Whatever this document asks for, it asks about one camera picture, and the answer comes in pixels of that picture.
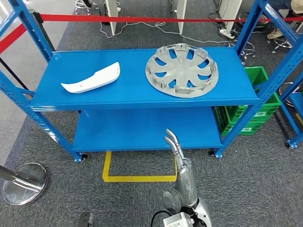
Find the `shoe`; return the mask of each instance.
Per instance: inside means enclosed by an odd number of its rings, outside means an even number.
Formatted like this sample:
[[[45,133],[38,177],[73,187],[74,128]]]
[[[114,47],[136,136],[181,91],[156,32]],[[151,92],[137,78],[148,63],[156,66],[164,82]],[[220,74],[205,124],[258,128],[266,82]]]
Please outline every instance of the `shoe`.
[[[267,35],[267,39],[276,39],[281,36],[283,36],[283,34],[280,30],[275,28],[274,31]]]

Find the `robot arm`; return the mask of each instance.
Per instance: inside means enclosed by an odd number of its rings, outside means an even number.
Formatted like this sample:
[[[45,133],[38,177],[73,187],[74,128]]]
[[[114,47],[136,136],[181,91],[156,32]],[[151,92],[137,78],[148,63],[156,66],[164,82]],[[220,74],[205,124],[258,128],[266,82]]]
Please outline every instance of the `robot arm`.
[[[175,185],[170,192],[165,192],[162,197],[164,206],[172,217],[165,218],[165,227],[179,224],[180,227],[212,227],[212,220],[206,204],[198,198],[191,162],[184,158],[177,137],[166,129],[168,136],[165,140],[169,144],[176,158],[178,175]]]

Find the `wheel cover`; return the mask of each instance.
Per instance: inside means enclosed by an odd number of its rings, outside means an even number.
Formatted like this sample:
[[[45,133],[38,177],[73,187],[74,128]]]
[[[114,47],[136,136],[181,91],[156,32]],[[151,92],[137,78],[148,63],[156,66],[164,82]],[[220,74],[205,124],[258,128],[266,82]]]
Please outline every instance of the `wheel cover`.
[[[217,64],[206,51],[187,44],[157,49],[148,60],[145,74],[156,90],[181,98],[205,95],[218,79]]]

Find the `red barrier rope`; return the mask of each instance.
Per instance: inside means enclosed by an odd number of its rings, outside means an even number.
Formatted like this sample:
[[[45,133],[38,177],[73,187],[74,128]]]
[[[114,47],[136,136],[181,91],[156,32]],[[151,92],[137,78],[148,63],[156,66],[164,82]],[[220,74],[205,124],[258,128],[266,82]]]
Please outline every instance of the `red barrier rope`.
[[[56,14],[40,14],[43,21],[65,21],[65,22],[146,22],[146,23],[156,23],[156,22],[245,22],[246,19],[235,19],[235,20],[221,20],[221,19],[199,19],[199,18],[188,18],[188,19],[176,19],[176,18],[162,18],[162,17],[104,17],[104,16],[86,16],[86,15],[56,15]],[[260,19],[260,22],[271,21],[270,19]],[[289,17],[285,18],[284,21],[303,21],[303,17]],[[6,50],[8,47],[20,37],[26,31],[24,26],[19,25],[15,30],[8,34],[0,42],[0,54]]]
[[[5,38],[2,39],[0,42],[0,53],[6,50],[8,47],[11,46],[26,31],[26,29],[23,24],[20,24]]]
[[[104,16],[86,16],[86,15],[55,15],[55,14],[40,14],[43,21],[65,21],[65,22],[245,22],[246,19],[235,20],[221,20],[221,19],[199,19],[199,18],[187,18],[187,19],[176,19],[176,18],[162,18],[162,17],[104,17]],[[270,19],[260,19],[260,22],[271,21]],[[303,21],[303,17],[289,17],[285,18],[284,21]]]

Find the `yellow floor tape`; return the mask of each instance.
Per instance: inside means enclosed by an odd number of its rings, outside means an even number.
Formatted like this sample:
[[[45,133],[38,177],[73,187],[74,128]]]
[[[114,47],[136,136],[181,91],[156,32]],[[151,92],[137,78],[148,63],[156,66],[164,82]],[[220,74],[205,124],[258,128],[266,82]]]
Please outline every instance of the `yellow floor tape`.
[[[297,118],[298,119],[298,121],[299,121],[301,125],[303,125],[303,121],[302,121],[302,119],[300,117],[300,115],[298,115],[298,113],[296,113],[296,114],[295,114],[295,117],[297,117]]]
[[[125,182],[125,183],[134,183],[134,182],[174,182],[177,178],[177,164],[175,159],[175,175],[168,176],[109,176],[110,160],[112,158],[111,151],[107,151],[105,154],[105,161],[102,179],[104,182]]]

